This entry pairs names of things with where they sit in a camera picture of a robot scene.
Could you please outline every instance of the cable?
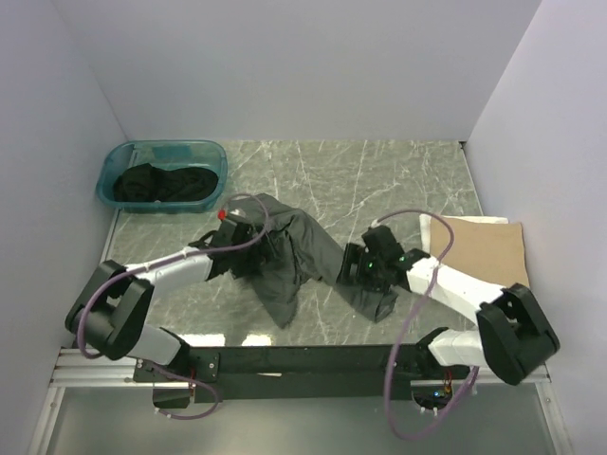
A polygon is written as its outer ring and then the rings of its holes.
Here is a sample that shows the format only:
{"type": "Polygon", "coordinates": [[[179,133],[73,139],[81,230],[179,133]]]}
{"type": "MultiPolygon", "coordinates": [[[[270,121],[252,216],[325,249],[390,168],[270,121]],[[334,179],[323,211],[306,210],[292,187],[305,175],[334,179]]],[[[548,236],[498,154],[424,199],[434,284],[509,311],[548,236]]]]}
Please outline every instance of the cable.
{"type": "Polygon", "coordinates": [[[400,333],[398,334],[398,337],[396,338],[395,344],[392,346],[392,349],[390,350],[390,355],[388,357],[388,364],[386,366],[386,374],[384,376],[383,408],[384,408],[384,412],[386,414],[386,418],[388,419],[388,425],[390,426],[392,433],[397,438],[405,440],[405,441],[417,441],[419,439],[426,437],[428,434],[430,434],[432,431],[434,431],[440,425],[440,423],[443,421],[443,419],[447,416],[447,414],[449,414],[451,409],[457,405],[457,403],[459,402],[460,398],[464,395],[464,393],[466,393],[467,391],[469,391],[472,388],[472,386],[474,385],[474,382],[476,381],[476,377],[478,376],[478,367],[472,368],[472,370],[470,371],[464,384],[462,384],[459,387],[459,389],[457,390],[457,392],[455,393],[455,395],[453,396],[451,401],[447,404],[446,407],[444,407],[438,413],[438,415],[436,416],[436,418],[430,425],[428,425],[427,427],[425,427],[424,429],[422,429],[421,431],[419,431],[416,434],[405,434],[405,433],[402,433],[401,431],[399,431],[398,428],[396,428],[395,418],[392,415],[392,411],[390,408],[390,398],[392,396],[392,382],[393,382],[394,374],[395,374],[395,362],[396,362],[396,358],[398,357],[398,351],[400,351],[400,345],[402,344],[402,340],[404,339],[405,335],[407,334],[407,331],[409,330],[409,326],[411,325],[411,322],[417,316],[417,313],[419,313],[419,310],[424,305],[424,303],[426,303],[426,301],[428,301],[428,299],[430,298],[430,294],[431,294],[434,286],[436,285],[436,281],[438,280],[438,270],[440,268],[441,262],[443,261],[443,259],[447,255],[447,253],[450,251],[451,247],[453,246],[453,242],[455,240],[455,234],[453,233],[453,229],[451,228],[449,223],[447,223],[442,217],[440,217],[434,213],[425,211],[425,210],[404,209],[404,210],[393,211],[392,213],[388,213],[387,215],[382,216],[381,218],[377,218],[373,222],[372,226],[375,226],[375,225],[381,223],[382,221],[387,220],[388,218],[391,218],[391,217],[399,215],[399,214],[404,214],[404,213],[419,213],[419,214],[431,216],[432,218],[434,218],[435,220],[440,222],[445,228],[447,228],[447,231],[449,232],[449,242],[447,243],[447,246],[445,247],[445,249],[436,258],[436,260],[438,261],[438,265],[432,271],[432,278],[430,280],[430,283],[428,284],[428,288],[426,289],[424,294],[419,299],[417,299],[417,301],[415,302],[414,306],[411,309],[411,312],[409,313],[409,315],[407,315],[407,317],[405,318],[405,320],[402,323],[400,333]]]}
{"type": "MultiPolygon", "coordinates": [[[[119,282],[120,280],[123,280],[125,278],[132,277],[132,276],[137,275],[139,273],[145,272],[145,271],[155,270],[155,269],[157,269],[159,267],[163,267],[165,265],[169,265],[169,264],[176,263],[178,261],[182,261],[183,259],[186,259],[186,258],[189,258],[189,257],[192,257],[192,256],[199,256],[199,255],[208,254],[208,253],[227,253],[227,252],[230,252],[230,251],[238,251],[239,249],[244,249],[244,248],[247,248],[249,246],[252,246],[252,245],[256,244],[257,242],[259,242],[264,237],[264,235],[266,235],[266,233],[267,233],[267,231],[269,229],[269,223],[270,223],[270,221],[269,221],[269,213],[267,211],[267,207],[262,203],[262,201],[257,196],[255,196],[253,194],[249,194],[247,192],[237,193],[237,194],[231,196],[224,203],[224,205],[222,206],[221,209],[223,209],[233,199],[235,199],[237,197],[241,197],[241,196],[252,197],[253,199],[255,199],[255,202],[257,202],[259,204],[259,206],[262,208],[262,210],[264,211],[264,217],[265,217],[264,227],[259,232],[259,234],[257,234],[255,237],[253,237],[248,242],[244,242],[241,245],[221,246],[221,247],[217,247],[217,248],[206,248],[206,249],[198,249],[198,250],[188,250],[185,253],[179,252],[179,253],[171,255],[171,256],[169,256],[167,258],[163,258],[161,260],[151,261],[151,262],[148,263],[147,266],[142,265],[140,267],[132,268],[132,269],[127,270],[125,272],[119,273],[115,277],[109,279],[107,282],[105,282],[104,284],[102,284],[100,286],[100,288],[97,289],[97,291],[95,291],[95,293],[88,300],[88,302],[86,303],[86,305],[83,308],[83,311],[82,311],[81,316],[80,316],[80,320],[78,322],[78,330],[76,332],[76,342],[77,342],[79,351],[81,352],[81,354],[84,357],[86,357],[88,359],[94,359],[94,358],[99,358],[99,357],[102,356],[102,353],[90,354],[88,351],[86,351],[86,341],[84,340],[84,327],[86,326],[86,320],[88,319],[88,315],[90,314],[91,309],[93,308],[93,305],[95,305],[95,302],[114,283],[119,282]]],[[[205,412],[202,412],[201,414],[183,416],[183,415],[170,414],[169,412],[167,412],[165,410],[160,410],[159,412],[162,413],[163,415],[170,416],[170,417],[172,417],[172,418],[174,418],[176,420],[194,420],[194,419],[199,419],[199,418],[202,418],[202,417],[206,417],[207,415],[209,415],[213,411],[215,411],[217,409],[217,407],[219,406],[219,393],[217,392],[217,390],[215,388],[213,388],[209,384],[205,384],[204,382],[201,382],[201,381],[198,381],[198,380],[191,380],[189,377],[186,377],[186,376],[181,376],[179,374],[174,374],[174,373],[168,372],[162,366],[157,365],[154,362],[151,362],[151,363],[153,364],[153,368],[155,370],[157,370],[159,373],[161,373],[162,375],[164,375],[165,377],[167,377],[169,379],[175,379],[175,380],[178,380],[178,381],[183,381],[183,382],[193,382],[197,386],[200,386],[200,387],[202,387],[202,388],[210,391],[211,394],[213,395],[214,399],[215,399],[213,405],[208,410],[206,410],[205,412]]]]}

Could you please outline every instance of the teal plastic bin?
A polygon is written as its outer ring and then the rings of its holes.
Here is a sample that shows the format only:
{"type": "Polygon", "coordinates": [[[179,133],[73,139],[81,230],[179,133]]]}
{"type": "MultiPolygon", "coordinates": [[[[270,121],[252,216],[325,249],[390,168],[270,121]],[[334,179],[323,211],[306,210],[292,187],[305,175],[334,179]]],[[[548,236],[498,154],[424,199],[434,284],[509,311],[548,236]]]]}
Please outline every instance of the teal plastic bin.
{"type": "Polygon", "coordinates": [[[106,158],[97,182],[97,196],[108,206],[134,213],[201,212],[213,208],[226,187],[228,159],[224,148],[210,140],[135,140],[114,149],[106,158]],[[132,166],[149,163],[166,171],[207,168],[217,174],[217,188],[207,198],[192,202],[119,202],[114,183],[132,166]]]}

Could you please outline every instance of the gray wall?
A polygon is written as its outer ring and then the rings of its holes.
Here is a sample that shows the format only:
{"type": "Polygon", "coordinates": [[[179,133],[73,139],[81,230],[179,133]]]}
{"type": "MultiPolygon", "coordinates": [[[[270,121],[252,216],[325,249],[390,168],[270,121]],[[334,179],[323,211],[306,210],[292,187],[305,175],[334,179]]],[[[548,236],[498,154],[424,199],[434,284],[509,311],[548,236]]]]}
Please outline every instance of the gray wall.
{"type": "Polygon", "coordinates": [[[132,138],[467,139],[540,0],[53,0],[132,138]]]}
{"type": "Polygon", "coordinates": [[[23,453],[110,212],[104,155],[124,139],[47,0],[0,6],[0,453],[23,453]]]}
{"type": "Polygon", "coordinates": [[[607,3],[544,0],[467,147],[489,214],[520,220],[561,337],[550,372],[579,454],[607,453],[607,3]]]}

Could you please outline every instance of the gray cloth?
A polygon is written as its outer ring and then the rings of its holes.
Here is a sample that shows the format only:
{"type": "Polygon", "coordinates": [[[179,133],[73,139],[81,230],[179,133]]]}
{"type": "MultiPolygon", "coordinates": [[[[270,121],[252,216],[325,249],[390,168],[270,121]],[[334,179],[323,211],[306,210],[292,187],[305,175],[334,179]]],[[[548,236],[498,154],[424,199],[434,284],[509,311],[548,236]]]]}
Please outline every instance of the gray cloth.
{"type": "MultiPolygon", "coordinates": [[[[297,312],[297,292],[309,279],[323,281],[352,308],[373,322],[386,318],[394,309],[397,294],[370,292],[358,285],[337,285],[343,249],[301,209],[293,209],[267,194],[257,197],[271,220],[269,240],[278,252],[276,261],[261,266],[247,277],[257,297],[276,324],[284,328],[297,312]]],[[[252,198],[231,201],[229,210],[239,209],[252,223],[262,225],[265,215],[252,198]]]]}

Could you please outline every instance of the purple cable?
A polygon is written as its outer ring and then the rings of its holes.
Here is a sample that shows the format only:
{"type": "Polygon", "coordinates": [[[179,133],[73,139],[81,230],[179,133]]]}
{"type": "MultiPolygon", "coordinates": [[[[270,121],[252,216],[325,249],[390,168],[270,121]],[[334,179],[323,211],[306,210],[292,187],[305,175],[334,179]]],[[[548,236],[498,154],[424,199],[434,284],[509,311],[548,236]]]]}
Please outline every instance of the purple cable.
{"type": "Polygon", "coordinates": [[[402,344],[402,340],[404,339],[405,335],[407,334],[407,330],[409,330],[409,326],[411,325],[411,322],[417,316],[417,314],[419,313],[419,310],[424,305],[424,303],[426,303],[426,301],[428,301],[428,299],[430,298],[432,289],[434,288],[434,286],[436,285],[436,281],[438,280],[438,270],[440,268],[440,264],[443,261],[443,259],[445,258],[445,256],[447,255],[447,253],[449,252],[449,250],[451,249],[451,247],[453,246],[453,242],[455,240],[455,234],[453,233],[453,229],[451,228],[449,223],[447,223],[442,217],[440,217],[434,213],[425,211],[425,210],[404,209],[404,210],[393,211],[392,213],[388,213],[387,215],[382,216],[381,218],[378,218],[377,222],[381,223],[382,221],[384,221],[388,218],[391,218],[395,215],[399,215],[399,214],[403,214],[403,213],[419,213],[419,214],[431,216],[435,220],[439,221],[445,228],[447,228],[447,231],[449,232],[449,242],[447,243],[447,246],[445,247],[445,249],[436,258],[436,260],[438,261],[438,266],[435,267],[434,270],[432,271],[432,278],[430,280],[430,283],[428,284],[428,288],[426,289],[424,294],[415,302],[413,308],[411,309],[411,312],[409,313],[409,315],[405,318],[405,320],[402,323],[402,328],[400,330],[400,333],[398,334],[398,337],[396,338],[396,342],[390,351],[390,355],[388,357],[388,364],[386,366],[386,374],[384,376],[383,407],[384,407],[384,412],[386,414],[386,418],[388,419],[388,425],[390,426],[392,433],[397,438],[405,440],[405,441],[417,441],[419,439],[422,439],[422,438],[428,436],[433,430],[435,430],[440,425],[440,423],[443,421],[443,419],[447,416],[447,414],[449,414],[451,409],[457,405],[458,401],[464,395],[464,393],[466,393],[467,391],[469,391],[472,388],[472,386],[474,385],[474,382],[476,381],[476,377],[478,376],[478,367],[472,368],[472,370],[470,371],[469,376],[466,378],[466,381],[464,382],[464,384],[462,384],[462,386],[457,390],[457,392],[455,393],[453,398],[450,400],[450,402],[447,404],[447,406],[444,407],[438,413],[438,416],[434,419],[434,421],[430,425],[428,425],[427,427],[425,427],[424,429],[422,429],[421,431],[419,431],[416,434],[405,434],[405,433],[400,432],[398,430],[398,428],[396,428],[396,421],[395,421],[395,418],[392,415],[392,411],[390,409],[390,398],[392,396],[392,382],[393,382],[394,374],[395,374],[395,363],[396,363],[396,358],[398,357],[398,351],[400,351],[400,345],[402,344]]]}
{"type": "MultiPolygon", "coordinates": [[[[248,242],[244,242],[241,245],[234,245],[234,246],[221,246],[218,248],[207,248],[207,249],[198,249],[198,250],[192,250],[189,251],[185,254],[185,256],[183,254],[175,254],[172,255],[162,261],[157,261],[157,262],[152,262],[150,264],[149,267],[145,267],[145,266],[140,266],[140,267],[136,267],[133,268],[131,270],[127,270],[125,272],[119,273],[117,276],[109,279],[107,282],[105,282],[104,284],[102,284],[100,286],[99,289],[97,289],[97,291],[95,291],[95,293],[91,296],[91,298],[89,299],[89,301],[86,303],[86,305],[83,308],[83,311],[81,313],[80,316],[80,321],[78,323],[78,330],[76,332],[76,342],[78,345],[78,349],[80,350],[81,354],[88,358],[88,359],[94,359],[94,358],[99,358],[102,356],[101,353],[97,353],[97,354],[90,354],[88,351],[86,351],[86,341],[84,340],[84,327],[86,326],[86,320],[88,319],[88,315],[91,312],[91,309],[93,308],[93,305],[95,304],[95,302],[101,297],[101,295],[107,291],[107,289],[110,288],[110,286],[112,286],[112,284],[119,282],[120,280],[123,280],[127,277],[131,277],[133,275],[137,275],[138,273],[141,272],[145,272],[148,270],[155,270],[159,267],[163,267],[165,265],[169,265],[169,264],[173,264],[176,263],[178,261],[182,261],[185,258],[189,258],[192,256],[199,256],[201,254],[208,254],[208,253],[227,253],[229,251],[237,251],[239,249],[244,249],[247,248],[249,246],[252,246],[253,244],[257,243],[258,241],[260,241],[262,239],[262,237],[264,235],[266,235],[267,230],[269,229],[269,213],[267,212],[267,208],[266,206],[264,206],[264,204],[262,203],[262,201],[257,197],[254,196],[253,194],[249,194],[247,192],[240,192],[237,193],[233,196],[231,196],[226,203],[222,206],[225,207],[230,201],[232,201],[233,199],[237,198],[237,197],[241,197],[241,196],[246,196],[246,197],[252,197],[253,199],[255,199],[255,201],[260,205],[260,207],[263,209],[264,211],[264,215],[265,215],[265,221],[264,221],[264,227],[262,228],[261,232],[259,234],[257,234],[254,238],[252,238],[251,240],[249,240],[248,242]]],[[[211,387],[208,384],[205,384],[203,382],[200,382],[198,380],[192,380],[189,377],[185,377],[185,376],[181,376],[179,374],[173,374],[170,373],[168,371],[166,371],[164,368],[162,368],[161,366],[157,365],[156,363],[154,363],[154,368],[156,370],[158,370],[160,373],[162,373],[164,376],[171,378],[171,379],[176,379],[179,381],[184,381],[184,382],[191,382],[194,383],[198,386],[203,387],[204,389],[207,389],[208,391],[210,391],[213,396],[215,397],[215,402],[213,403],[213,405],[211,406],[211,408],[209,410],[207,410],[206,412],[203,412],[201,414],[197,414],[197,415],[191,415],[191,416],[181,416],[181,415],[172,415],[173,418],[177,419],[177,420],[193,420],[193,419],[199,419],[201,417],[206,417],[207,415],[209,415],[211,412],[213,412],[215,409],[217,409],[217,406],[219,405],[219,394],[217,393],[217,391],[211,387]]],[[[162,413],[164,415],[169,415],[168,412],[166,411],[162,411],[162,413]]]]}

